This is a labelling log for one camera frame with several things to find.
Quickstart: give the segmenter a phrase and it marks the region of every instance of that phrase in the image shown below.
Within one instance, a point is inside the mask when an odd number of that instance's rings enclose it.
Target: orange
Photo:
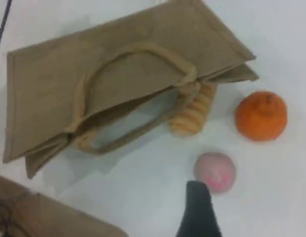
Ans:
[[[255,92],[236,108],[235,124],[252,141],[275,140],[287,125],[286,103],[273,92]]]

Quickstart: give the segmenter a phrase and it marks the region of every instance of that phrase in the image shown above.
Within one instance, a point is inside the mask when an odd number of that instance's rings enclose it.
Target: pink object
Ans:
[[[234,184],[236,169],[232,160],[221,153],[204,153],[194,166],[194,175],[213,193],[224,193]]]

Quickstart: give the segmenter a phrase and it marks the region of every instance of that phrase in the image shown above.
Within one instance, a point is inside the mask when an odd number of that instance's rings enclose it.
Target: bag handle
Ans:
[[[176,113],[180,112],[187,104],[190,102],[197,94],[198,88],[200,88],[198,83],[194,83],[197,79],[197,68],[189,61],[183,59],[180,55],[170,52],[169,50],[157,46],[153,43],[139,42],[133,43],[126,47],[121,48],[111,56],[109,56],[104,62],[92,70],[90,76],[87,73],[84,75],[82,80],[78,83],[75,96],[74,96],[74,108],[73,108],[73,122],[64,131],[66,133],[75,134],[80,125],[88,120],[91,116],[100,113],[102,111],[97,111],[95,113],[86,115],[88,95],[92,88],[92,82],[95,76],[101,73],[110,63],[116,61],[117,59],[124,57],[128,54],[138,53],[141,51],[147,51],[163,58],[169,64],[175,66],[178,70],[185,74],[185,76],[179,82],[175,83],[174,86],[178,87],[180,92],[184,95],[174,108],[169,110],[163,115],[160,115],[148,124],[135,129],[134,131],[124,135],[123,137],[113,141],[111,144],[105,145],[102,148],[94,148],[90,145],[90,142],[95,138],[96,134],[103,128],[102,125],[91,127],[89,130],[84,131],[82,135],[75,137],[73,145],[82,151],[92,154],[103,154],[114,149],[117,149],[130,141],[142,136],[146,132],[152,130],[159,124],[167,121]]]

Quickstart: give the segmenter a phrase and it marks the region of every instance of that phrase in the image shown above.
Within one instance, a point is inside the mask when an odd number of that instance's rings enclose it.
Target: jute bag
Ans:
[[[69,145],[104,154],[181,111],[198,84],[255,80],[254,55],[201,0],[174,0],[8,54],[4,162],[26,157],[32,178]],[[148,124],[101,148],[102,128],[177,88],[185,96]]]

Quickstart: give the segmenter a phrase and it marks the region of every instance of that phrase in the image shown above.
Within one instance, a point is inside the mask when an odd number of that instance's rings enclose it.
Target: braided bread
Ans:
[[[202,84],[197,97],[169,121],[170,130],[179,136],[192,136],[202,131],[211,110],[218,85]]]

